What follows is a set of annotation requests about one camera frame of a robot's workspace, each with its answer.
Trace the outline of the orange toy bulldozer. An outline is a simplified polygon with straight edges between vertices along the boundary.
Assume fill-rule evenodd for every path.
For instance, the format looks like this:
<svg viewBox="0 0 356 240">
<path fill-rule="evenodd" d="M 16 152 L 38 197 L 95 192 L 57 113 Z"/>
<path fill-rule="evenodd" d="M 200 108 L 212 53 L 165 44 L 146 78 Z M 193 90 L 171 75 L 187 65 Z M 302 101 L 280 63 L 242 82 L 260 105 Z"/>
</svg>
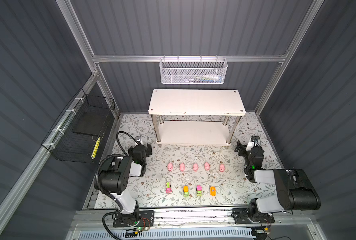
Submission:
<svg viewBox="0 0 356 240">
<path fill-rule="evenodd" d="M 217 194 L 216 187 L 210 186 L 210 195 L 216 196 L 216 194 Z"/>
</svg>

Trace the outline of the green orange mixer toy truck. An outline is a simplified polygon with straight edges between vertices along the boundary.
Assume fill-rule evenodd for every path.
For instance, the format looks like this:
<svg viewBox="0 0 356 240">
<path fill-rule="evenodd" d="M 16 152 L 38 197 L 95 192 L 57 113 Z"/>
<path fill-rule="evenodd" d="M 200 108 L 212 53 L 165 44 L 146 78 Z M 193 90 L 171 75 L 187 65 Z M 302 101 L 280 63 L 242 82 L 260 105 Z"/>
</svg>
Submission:
<svg viewBox="0 0 356 240">
<path fill-rule="evenodd" d="M 190 196 L 189 187 L 188 186 L 184 186 L 183 187 L 183 196 L 184 197 L 189 197 Z"/>
</svg>

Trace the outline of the green pink mixer toy truck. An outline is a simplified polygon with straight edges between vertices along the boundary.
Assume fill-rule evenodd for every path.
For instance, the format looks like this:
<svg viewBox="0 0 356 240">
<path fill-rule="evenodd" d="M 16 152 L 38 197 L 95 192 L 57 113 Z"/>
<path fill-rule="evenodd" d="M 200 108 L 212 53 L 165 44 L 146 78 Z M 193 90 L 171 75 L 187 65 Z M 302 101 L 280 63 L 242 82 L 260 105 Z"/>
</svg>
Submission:
<svg viewBox="0 0 356 240">
<path fill-rule="evenodd" d="M 197 196 L 202 196 L 203 195 L 203 188 L 201 185 L 197 185 L 196 187 L 196 195 Z"/>
</svg>

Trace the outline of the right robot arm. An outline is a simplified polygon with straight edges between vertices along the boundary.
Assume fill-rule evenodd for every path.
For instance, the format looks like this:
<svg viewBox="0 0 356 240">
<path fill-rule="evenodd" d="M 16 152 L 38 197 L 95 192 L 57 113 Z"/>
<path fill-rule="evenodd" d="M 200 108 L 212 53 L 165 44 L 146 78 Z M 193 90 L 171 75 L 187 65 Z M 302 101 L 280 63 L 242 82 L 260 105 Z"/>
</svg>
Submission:
<svg viewBox="0 0 356 240">
<path fill-rule="evenodd" d="M 247 145 L 237 141 L 235 152 L 245 160 L 244 173 L 247 180 L 251 183 L 273 185 L 276 189 L 273 196 L 250 201 L 247 215 L 252 221 L 257 222 L 273 213 L 321 208 L 320 197 L 304 170 L 263 168 L 265 151 L 259 137 L 252 136 Z"/>
</svg>

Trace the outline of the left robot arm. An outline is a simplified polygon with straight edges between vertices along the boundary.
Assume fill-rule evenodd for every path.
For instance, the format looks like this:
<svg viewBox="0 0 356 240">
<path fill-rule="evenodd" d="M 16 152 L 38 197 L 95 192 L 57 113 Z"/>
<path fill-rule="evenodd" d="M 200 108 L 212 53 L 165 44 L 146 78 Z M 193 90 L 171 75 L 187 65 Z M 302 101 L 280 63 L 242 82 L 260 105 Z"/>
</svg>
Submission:
<svg viewBox="0 0 356 240">
<path fill-rule="evenodd" d="M 139 210 L 137 201 L 127 190 L 131 177 L 143 177 L 146 158 L 152 155 L 151 144 L 130 147 L 128 155 L 107 155 L 98 165 L 94 176 L 94 188 L 113 200 L 121 214 L 133 215 Z"/>
</svg>

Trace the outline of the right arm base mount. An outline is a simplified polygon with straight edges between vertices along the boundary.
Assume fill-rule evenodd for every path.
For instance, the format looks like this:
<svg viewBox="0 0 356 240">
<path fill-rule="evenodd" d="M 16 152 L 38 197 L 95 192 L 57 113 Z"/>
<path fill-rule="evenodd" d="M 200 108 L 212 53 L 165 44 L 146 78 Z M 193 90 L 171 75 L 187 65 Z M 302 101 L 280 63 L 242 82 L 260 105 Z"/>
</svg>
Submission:
<svg viewBox="0 0 356 240">
<path fill-rule="evenodd" d="M 248 208 L 232 209 L 231 217 L 236 224 L 273 224 L 275 219 L 268 213 L 260 213 Z"/>
</svg>

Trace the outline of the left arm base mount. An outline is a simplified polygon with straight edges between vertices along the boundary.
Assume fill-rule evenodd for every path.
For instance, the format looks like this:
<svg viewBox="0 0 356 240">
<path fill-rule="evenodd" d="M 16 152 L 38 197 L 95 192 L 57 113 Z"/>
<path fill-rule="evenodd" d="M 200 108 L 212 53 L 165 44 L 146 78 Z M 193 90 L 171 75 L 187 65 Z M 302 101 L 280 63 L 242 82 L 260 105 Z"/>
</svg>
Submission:
<svg viewBox="0 0 356 240">
<path fill-rule="evenodd" d="M 125 227 L 152 227 L 155 211 L 135 211 L 132 214 L 115 214 L 113 216 L 114 228 Z"/>
</svg>

